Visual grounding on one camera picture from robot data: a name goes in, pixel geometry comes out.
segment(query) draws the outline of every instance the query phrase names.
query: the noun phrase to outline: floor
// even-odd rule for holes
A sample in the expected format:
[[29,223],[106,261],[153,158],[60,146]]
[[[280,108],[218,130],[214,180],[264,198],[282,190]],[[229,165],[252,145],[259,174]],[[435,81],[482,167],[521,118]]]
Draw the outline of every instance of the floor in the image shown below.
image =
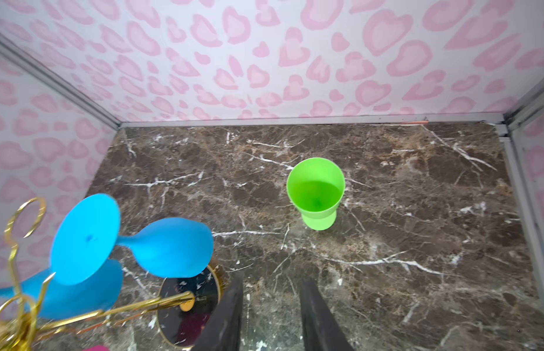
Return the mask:
[[[340,166],[335,224],[306,228],[285,191],[299,161]],[[540,311],[502,147],[485,124],[120,130],[89,194],[120,204],[122,235],[181,216],[214,232],[225,282],[244,281],[242,350],[303,350],[298,283],[318,282],[357,351],[544,350]],[[119,304],[162,279],[116,249]],[[41,349],[172,350],[149,322],[59,336]]]

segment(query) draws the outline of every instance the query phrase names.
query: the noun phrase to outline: pink heart pattern wallpaper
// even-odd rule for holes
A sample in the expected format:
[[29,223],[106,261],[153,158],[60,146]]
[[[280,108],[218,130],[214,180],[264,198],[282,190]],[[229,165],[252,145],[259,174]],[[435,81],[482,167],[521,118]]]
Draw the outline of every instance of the pink heart pattern wallpaper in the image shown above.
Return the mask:
[[31,236],[23,239],[36,218],[35,204],[21,213],[13,231],[20,242],[18,269],[28,278],[48,267],[56,229],[85,197],[114,134],[0,57],[0,287],[11,285],[10,248],[3,240],[10,216],[35,196],[48,201]]
[[544,112],[526,125],[520,135],[530,189],[539,207],[536,215],[544,222]]
[[131,122],[503,112],[544,77],[544,0],[3,0],[0,31]]

